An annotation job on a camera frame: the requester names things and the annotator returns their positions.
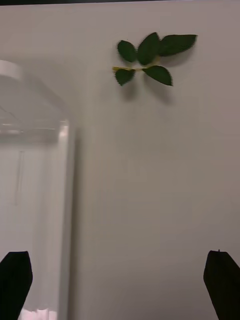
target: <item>leaf stem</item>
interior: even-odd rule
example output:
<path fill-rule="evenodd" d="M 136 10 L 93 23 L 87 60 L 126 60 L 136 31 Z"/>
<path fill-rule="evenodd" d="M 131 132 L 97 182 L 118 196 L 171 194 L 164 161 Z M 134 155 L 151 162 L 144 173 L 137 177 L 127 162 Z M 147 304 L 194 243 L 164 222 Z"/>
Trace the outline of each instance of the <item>leaf stem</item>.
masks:
<path fill-rule="evenodd" d="M 123 70 L 128 70 L 128 71 L 130 71 L 130 70 L 142 71 L 142 70 L 143 70 L 143 68 L 133 69 L 133 68 L 125 68 L 125 67 L 122 67 L 122 66 L 113 66 L 113 67 L 112 67 L 112 70 L 113 70 L 113 71 L 118 71 L 118 70 L 121 70 L 121 69 L 123 69 Z"/>

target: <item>green leaf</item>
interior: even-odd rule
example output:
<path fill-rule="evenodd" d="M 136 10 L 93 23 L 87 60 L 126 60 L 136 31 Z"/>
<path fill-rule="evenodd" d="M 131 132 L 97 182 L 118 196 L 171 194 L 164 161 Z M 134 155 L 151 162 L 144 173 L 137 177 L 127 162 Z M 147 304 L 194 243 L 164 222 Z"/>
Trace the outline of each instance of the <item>green leaf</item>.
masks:
<path fill-rule="evenodd" d="M 115 73 L 115 77 L 120 86 L 125 85 L 127 82 L 133 79 L 135 70 L 119 69 Z"/>
<path fill-rule="evenodd" d="M 134 45 L 127 41 L 120 41 L 117 44 L 117 50 L 120 56 L 128 61 L 128 62 L 134 62 L 137 59 L 137 52 L 134 48 Z"/>
<path fill-rule="evenodd" d="M 153 62 L 159 52 L 159 36 L 156 32 L 149 34 L 139 45 L 137 59 L 141 65 L 146 66 Z"/>
<path fill-rule="evenodd" d="M 173 81 L 169 71 L 164 68 L 163 66 L 154 65 L 149 68 L 143 69 L 143 71 L 149 77 L 153 78 L 154 80 L 161 82 L 164 85 L 172 86 Z"/>
<path fill-rule="evenodd" d="M 158 55 L 168 57 L 190 49 L 196 42 L 196 34 L 171 34 L 165 36 L 159 45 Z"/>

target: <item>white surface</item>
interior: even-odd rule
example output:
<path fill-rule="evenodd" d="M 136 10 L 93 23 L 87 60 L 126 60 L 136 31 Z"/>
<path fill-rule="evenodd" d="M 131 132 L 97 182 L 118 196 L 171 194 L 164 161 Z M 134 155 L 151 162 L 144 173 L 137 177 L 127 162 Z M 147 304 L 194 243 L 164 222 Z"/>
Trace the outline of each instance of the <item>white surface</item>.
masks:
<path fill-rule="evenodd" d="M 0 61 L 0 260 L 28 251 L 33 272 L 20 320 L 34 314 L 67 320 L 70 247 L 64 242 L 71 232 L 65 219 L 74 151 L 68 113 L 41 82 Z"/>
<path fill-rule="evenodd" d="M 210 249 L 240 264 L 240 1 L 0 10 L 0 56 L 26 66 L 82 125 L 69 320 L 217 320 Z M 174 87 L 116 83 L 116 43 L 198 34 L 164 62 Z"/>

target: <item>plastic container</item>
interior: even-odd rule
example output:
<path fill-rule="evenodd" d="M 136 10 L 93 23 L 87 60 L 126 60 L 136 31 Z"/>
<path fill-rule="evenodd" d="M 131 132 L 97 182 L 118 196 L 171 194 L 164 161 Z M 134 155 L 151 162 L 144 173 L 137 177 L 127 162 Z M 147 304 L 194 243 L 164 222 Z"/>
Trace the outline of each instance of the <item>plastic container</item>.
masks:
<path fill-rule="evenodd" d="M 75 127 L 62 101 L 0 60 L 0 260 L 28 251 L 20 320 L 67 320 Z"/>

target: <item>serrated leaf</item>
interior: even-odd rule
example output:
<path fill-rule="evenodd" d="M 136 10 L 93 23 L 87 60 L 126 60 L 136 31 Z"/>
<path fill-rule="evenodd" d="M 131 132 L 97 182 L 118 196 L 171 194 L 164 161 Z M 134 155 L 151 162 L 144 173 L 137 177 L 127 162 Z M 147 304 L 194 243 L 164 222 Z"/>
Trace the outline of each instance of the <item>serrated leaf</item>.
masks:
<path fill-rule="evenodd" d="M 121 40 L 117 44 L 117 50 L 120 56 L 128 62 L 134 62 L 137 59 L 137 51 L 134 45 L 128 41 Z"/>
<path fill-rule="evenodd" d="M 127 82 L 133 79 L 135 70 L 119 69 L 115 73 L 115 77 L 120 86 L 125 85 Z"/>
<path fill-rule="evenodd" d="M 173 81 L 170 72 L 164 68 L 163 66 L 154 65 L 149 68 L 143 69 L 143 71 L 149 77 L 153 78 L 154 80 L 161 82 L 164 85 L 172 86 Z"/>
<path fill-rule="evenodd" d="M 168 57 L 190 49 L 196 42 L 196 34 L 171 34 L 165 36 L 159 43 L 158 55 Z"/>
<path fill-rule="evenodd" d="M 156 32 L 149 34 L 137 49 L 137 59 L 142 66 L 153 62 L 159 52 L 159 36 Z"/>

